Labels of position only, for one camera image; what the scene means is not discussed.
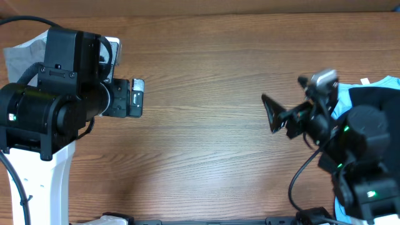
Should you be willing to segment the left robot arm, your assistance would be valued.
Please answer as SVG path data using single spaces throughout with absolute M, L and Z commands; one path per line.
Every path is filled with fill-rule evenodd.
M 116 79 L 116 37 L 52 27 L 44 57 L 1 89 L 1 162 L 14 224 L 67 224 L 76 141 L 98 116 L 139 118 L 144 81 Z

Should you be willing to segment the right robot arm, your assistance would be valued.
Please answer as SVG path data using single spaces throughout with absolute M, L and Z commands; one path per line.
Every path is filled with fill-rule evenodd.
M 262 102 L 273 133 L 302 136 L 319 167 L 331 175 L 336 216 L 322 207 L 298 209 L 296 224 L 399 223 L 399 79 L 341 84 L 334 70 L 298 83 L 300 105 L 285 109 Z

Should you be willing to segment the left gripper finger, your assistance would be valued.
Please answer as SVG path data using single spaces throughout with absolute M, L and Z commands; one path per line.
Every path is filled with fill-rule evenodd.
M 144 93 L 142 91 L 131 91 L 131 103 L 129 106 L 129 116 L 140 118 L 143 115 Z
M 134 78 L 132 80 L 132 91 L 139 91 L 139 92 L 144 92 L 144 87 L 145 87 L 145 82 L 143 79 L 136 79 Z

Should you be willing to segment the grey shorts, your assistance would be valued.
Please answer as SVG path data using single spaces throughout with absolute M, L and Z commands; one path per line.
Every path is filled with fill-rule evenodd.
M 16 83 L 23 72 L 34 63 L 44 61 L 48 31 L 25 43 L 3 49 L 7 77 L 10 83 Z

